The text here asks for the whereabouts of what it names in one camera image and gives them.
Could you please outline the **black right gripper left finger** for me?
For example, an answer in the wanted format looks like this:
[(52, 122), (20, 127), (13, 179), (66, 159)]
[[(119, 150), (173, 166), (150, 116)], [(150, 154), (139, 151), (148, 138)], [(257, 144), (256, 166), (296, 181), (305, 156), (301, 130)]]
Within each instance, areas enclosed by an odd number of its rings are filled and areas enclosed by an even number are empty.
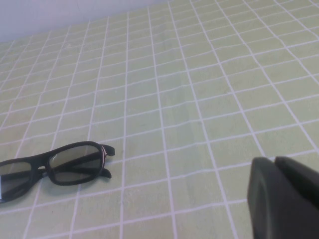
[(303, 197), (275, 161), (252, 160), (247, 202), (255, 239), (319, 237), (319, 200)]

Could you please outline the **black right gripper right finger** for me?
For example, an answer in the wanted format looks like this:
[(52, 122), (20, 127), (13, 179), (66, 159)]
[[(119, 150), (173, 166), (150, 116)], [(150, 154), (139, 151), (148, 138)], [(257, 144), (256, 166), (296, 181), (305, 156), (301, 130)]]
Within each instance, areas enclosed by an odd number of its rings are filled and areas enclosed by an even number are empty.
[(308, 200), (319, 199), (318, 172), (284, 156), (276, 157), (275, 165), (303, 197)]

